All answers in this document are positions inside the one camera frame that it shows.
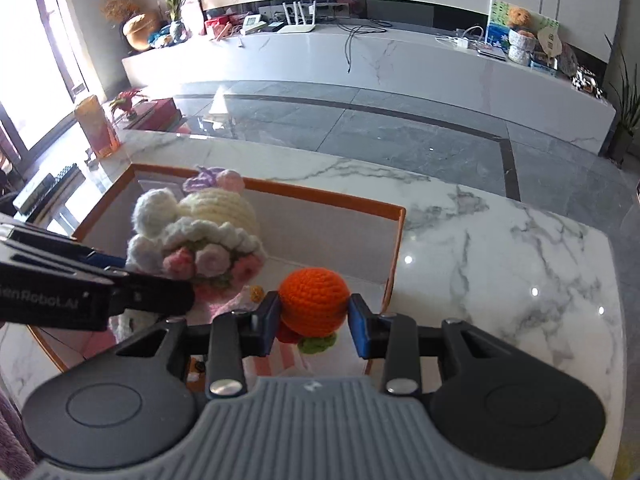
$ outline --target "orange crochet ball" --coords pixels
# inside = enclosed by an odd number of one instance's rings
[[[338,330],[351,295],[344,280],[327,269],[296,270],[278,293],[282,322],[304,337],[327,337]]]

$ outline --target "marble table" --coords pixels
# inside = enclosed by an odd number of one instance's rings
[[[519,202],[375,164],[240,140],[123,132],[100,168],[82,215],[132,162],[225,166],[244,176],[404,206],[407,219],[390,310],[438,326],[447,317],[481,329],[588,384],[607,426],[593,463],[608,477],[616,461],[625,396],[625,339],[607,237]],[[0,332],[0,371],[21,406],[58,373],[25,327]],[[423,359],[425,388],[439,384]],[[380,366],[374,366],[376,378]]]

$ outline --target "dark floor border strip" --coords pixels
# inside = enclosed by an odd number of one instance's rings
[[[174,96],[179,99],[202,99],[202,98],[214,98],[214,94],[180,94]],[[462,126],[461,124],[449,123],[448,121],[442,121],[440,119],[433,119],[431,117],[424,117],[416,114],[410,114],[408,112],[400,112],[398,110],[389,110],[388,108],[377,108],[367,105],[359,105],[354,103],[340,103],[338,101],[327,101],[323,99],[312,99],[307,97],[293,97],[293,96],[276,96],[276,95],[255,95],[255,94],[225,94],[225,99],[242,100],[242,101],[269,101],[279,103],[291,103],[291,104],[303,104],[303,105],[315,105],[325,106],[328,108],[344,108],[347,110],[354,110],[357,112],[366,112],[376,115],[384,115],[387,117],[394,117],[398,119],[405,119],[407,121],[414,121],[416,123],[430,124],[432,126],[440,126],[461,132],[463,134],[471,135],[474,137],[480,137],[481,139],[492,140],[497,142],[500,146],[500,156],[502,157],[502,170],[504,172],[504,193],[507,198],[520,201],[520,186],[518,184],[518,174],[516,172],[515,160],[513,158],[513,150],[511,148],[511,141],[505,137],[497,136],[482,130],[476,130],[475,128],[469,128],[468,126]]]

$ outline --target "crochet doll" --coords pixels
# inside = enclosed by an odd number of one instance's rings
[[[347,317],[351,293],[339,274],[327,269],[292,272],[278,290],[282,303],[278,340],[297,344],[303,354],[333,346]]]
[[[133,211],[136,235],[127,249],[127,269],[193,283],[196,301],[186,316],[189,324],[208,324],[240,303],[250,304],[252,291],[244,286],[266,260],[255,212],[240,195],[240,174],[200,169],[199,176],[184,183],[189,194],[180,202],[169,189],[155,189],[138,199]],[[127,311],[118,318],[114,332],[121,341],[158,316]]]

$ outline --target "glass door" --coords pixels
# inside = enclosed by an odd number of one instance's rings
[[[74,122],[86,90],[57,0],[1,0],[0,123],[28,165]]]

